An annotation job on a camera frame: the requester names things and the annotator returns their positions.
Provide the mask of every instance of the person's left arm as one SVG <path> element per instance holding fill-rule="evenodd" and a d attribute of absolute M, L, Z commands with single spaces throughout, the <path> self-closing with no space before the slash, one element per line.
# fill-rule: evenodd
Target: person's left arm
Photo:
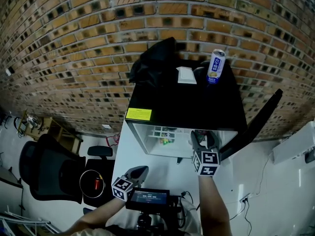
<path fill-rule="evenodd" d="M 84 229 L 105 228 L 106 222 L 125 206 L 125 201 L 114 198 L 99 208 L 85 214 L 73 226 L 58 236 L 69 236 Z"/>

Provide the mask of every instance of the person's arm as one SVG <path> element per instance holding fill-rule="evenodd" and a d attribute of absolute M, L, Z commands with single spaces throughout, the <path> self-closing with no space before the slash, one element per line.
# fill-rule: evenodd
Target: person's arm
<path fill-rule="evenodd" d="M 75 222 L 70 229 L 58 235 L 69 236 L 88 228 L 104 228 L 107 220 L 114 216 L 124 206 L 124 201 L 114 198 L 101 207 L 85 214 L 77 222 Z"/>
<path fill-rule="evenodd" d="M 232 236 L 228 211 L 211 177 L 199 177 L 199 197 L 204 236 Z"/>

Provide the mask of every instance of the power outlet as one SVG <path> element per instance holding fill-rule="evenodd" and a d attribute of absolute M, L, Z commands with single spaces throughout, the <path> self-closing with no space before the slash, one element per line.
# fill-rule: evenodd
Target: power outlet
<path fill-rule="evenodd" d="M 245 195 L 244 197 L 242 197 L 242 198 L 240 199 L 240 203 L 242 204 L 242 203 L 243 203 L 243 200 L 245 200 L 245 199 L 250 199 L 251 197 L 252 197 L 252 194 L 251 194 L 251 193 Z"/>

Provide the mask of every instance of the forearm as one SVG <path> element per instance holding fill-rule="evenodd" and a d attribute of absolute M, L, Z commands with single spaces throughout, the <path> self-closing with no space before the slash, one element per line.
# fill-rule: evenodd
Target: forearm
<path fill-rule="evenodd" d="M 60 235 L 68 236 L 88 228 L 104 228 L 106 222 L 124 206 L 124 201 L 114 198 L 99 208 L 85 214 L 70 229 Z"/>
<path fill-rule="evenodd" d="M 211 177 L 199 177 L 201 224 L 229 223 L 229 214 Z"/>

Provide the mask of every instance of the can lid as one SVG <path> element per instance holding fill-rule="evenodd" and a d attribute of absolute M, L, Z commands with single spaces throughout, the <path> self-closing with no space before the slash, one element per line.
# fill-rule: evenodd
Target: can lid
<path fill-rule="evenodd" d="M 220 57 L 225 57 L 225 52 L 223 50 L 220 50 L 220 49 L 214 49 L 213 53 L 215 55 L 218 55 Z"/>

